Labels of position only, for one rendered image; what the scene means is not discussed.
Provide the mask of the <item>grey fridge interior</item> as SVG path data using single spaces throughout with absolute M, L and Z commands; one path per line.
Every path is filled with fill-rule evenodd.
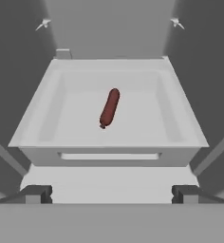
M 58 60 L 166 57 L 208 142 L 184 167 L 36 166 L 9 142 Z M 0 192 L 57 203 L 167 203 L 173 185 L 224 198 L 224 0 L 0 0 Z

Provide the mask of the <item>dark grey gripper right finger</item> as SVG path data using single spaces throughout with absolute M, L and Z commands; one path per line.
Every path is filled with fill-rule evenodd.
M 212 196 L 195 185 L 173 185 L 172 203 L 176 204 L 224 204 L 224 199 Z

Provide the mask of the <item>white fridge drawer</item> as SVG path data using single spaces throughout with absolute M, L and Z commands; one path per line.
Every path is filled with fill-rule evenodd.
M 184 167 L 208 142 L 162 57 L 52 60 L 9 144 L 36 166 Z

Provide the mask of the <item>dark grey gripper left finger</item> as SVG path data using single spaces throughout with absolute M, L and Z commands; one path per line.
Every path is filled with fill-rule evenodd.
M 20 192 L 0 199 L 0 204 L 51 204 L 51 185 L 29 185 Z

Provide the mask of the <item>dark red sausage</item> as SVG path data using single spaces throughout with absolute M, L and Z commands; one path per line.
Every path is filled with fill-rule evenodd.
M 113 121 L 119 99 L 120 91 L 118 90 L 118 88 L 111 89 L 108 94 L 106 104 L 103 108 L 103 112 L 100 116 L 100 127 L 102 129 L 110 125 Z

